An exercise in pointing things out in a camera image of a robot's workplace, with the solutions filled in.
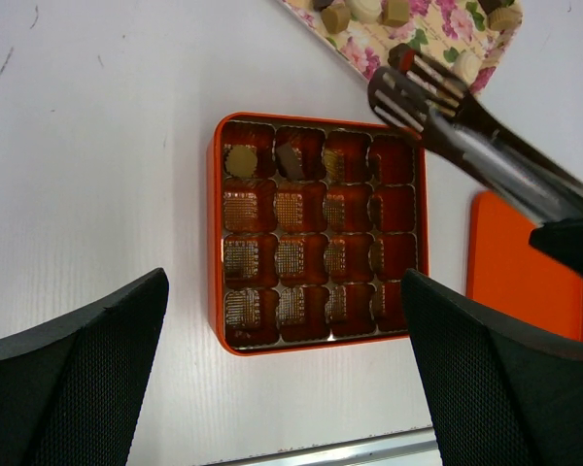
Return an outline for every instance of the flower pattern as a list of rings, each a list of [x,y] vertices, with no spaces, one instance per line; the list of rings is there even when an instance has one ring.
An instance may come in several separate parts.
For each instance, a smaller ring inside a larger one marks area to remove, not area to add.
[[[378,67],[387,64],[389,49],[397,44],[422,49],[448,66],[452,63],[452,55],[471,50],[483,60],[477,79],[470,88],[473,93],[486,86],[518,29],[497,33],[483,27],[485,13],[479,1],[409,0],[411,20],[401,27],[351,21],[346,31],[332,35],[326,31],[320,14],[311,8],[310,0],[279,0],[367,79]],[[520,0],[515,0],[510,8],[522,12]]]

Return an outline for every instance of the empty compartment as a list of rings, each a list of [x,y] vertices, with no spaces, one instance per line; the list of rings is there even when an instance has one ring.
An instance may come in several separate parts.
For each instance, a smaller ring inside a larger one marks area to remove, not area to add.
[[[290,145],[298,157],[302,177],[300,180],[321,180],[326,176],[322,163],[322,147],[326,135],[321,129],[283,126],[276,132],[275,152],[277,148]],[[280,154],[276,153],[276,162],[283,177],[288,175],[281,163]]]
[[[414,154],[414,150],[401,138],[376,136],[369,148],[369,170],[382,184],[412,183]]]
[[[274,127],[269,124],[230,121],[222,133],[223,167],[226,169],[227,157],[234,146],[243,146],[255,153],[257,167],[254,178],[269,178],[276,173],[276,165],[272,154],[274,146]]]
[[[369,265],[369,250],[373,236],[335,235],[326,248],[325,264],[330,279],[335,283],[371,282],[373,272]]]
[[[272,180],[228,179],[224,182],[224,228],[233,233],[267,233],[276,228]]]
[[[279,282],[274,266],[274,235],[229,235],[223,244],[224,282],[229,288],[273,287]]]
[[[371,310],[381,332],[404,332],[408,330],[401,306],[399,282],[380,283],[371,300]]]
[[[326,138],[324,165],[330,177],[339,183],[369,181],[367,149],[371,137],[365,133],[331,131]]]
[[[284,235],[276,251],[276,268],[284,286],[324,284],[328,274],[324,252],[328,238],[324,235]]]
[[[371,220],[382,232],[415,228],[415,191],[412,186],[379,186],[369,201]]]
[[[369,184],[331,186],[324,201],[324,215],[330,228],[337,233],[371,230],[368,213],[371,193]]]
[[[401,280],[417,268],[417,240],[411,234],[379,235],[371,247],[371,268],[381,282]]]
[[[224,299],[224,338],[235,348],[271,345],[279,340],[273,289],[232,291]]]
[[[325,339],[326,303],[330,293],[323,286],[287,288],[281,293],[277,314],[279,329],[286,342]]]
[[[276,195],[276,217],[288,233],[326,230],[324,196],[326,185],[282,182]]]
[[[376,324],[370,312],[374,287],[368,283],[337,286],[326,304],[326,321],[335,337],[373,333]]]

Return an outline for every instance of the white table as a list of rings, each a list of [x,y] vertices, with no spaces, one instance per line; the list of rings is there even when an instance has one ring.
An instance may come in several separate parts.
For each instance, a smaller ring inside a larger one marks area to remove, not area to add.
[[[484,94],[583,178],[583,0],[523,0]],[[274,0],[0,1],[0,338],[156,266],[168,312],[130,464],[200,464],[429,425],[407,340],[226,353],[206,322],[205,148],[235,111],[375,121]],[[474,182],[430,155],[431,274],[463,290]]]

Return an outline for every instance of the floral plate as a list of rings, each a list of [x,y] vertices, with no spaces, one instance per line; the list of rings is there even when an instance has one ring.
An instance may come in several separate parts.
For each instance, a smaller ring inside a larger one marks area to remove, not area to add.
[[[470,87],[473,93],[486,86],[521,25],[519,22],[513,29],[491,31],[478,1],[410,0],[411,20],[401,27],[363,24],[353,18],[347,30],[330,35],[320,14],[312,10],[312,0],[279,1],[367,79],[378,67],[388,64],[389,50],[401,43],[429,54],[448,67],[462,51],[470,50],[482,60],[477,79]],[[522,17],[519,0],[505,0],[505,4]]]

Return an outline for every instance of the scratch mark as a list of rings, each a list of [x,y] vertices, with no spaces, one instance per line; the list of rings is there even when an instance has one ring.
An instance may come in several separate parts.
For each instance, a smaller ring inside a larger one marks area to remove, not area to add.
[[[544,43],[542,44],[542,47],[540,47],[540,51],[542,51],[546,47],[546,43],[548,42],[548,40],[551,38],[552,35],[553,35],[553,31],[548,33],[548,35],[546,36],[546,39],[544,39]]]
[[[35,27],[38,20],[39,20],[39,5],[35,5],[35,21],[32,23],[32,26],[30,26],[30,29]]]
[[[9,50],[9,54],[7,55],[7,59],[4,60],[4,64],[2,65],[2,68],[0,68],[0,76],[2,76],[2,73],[4,73],[4,69],[7,67],[9,60],[11,59],[11,55],[13,55],[13,50],[15,50],[15,47],[11,47],[11,49]]]

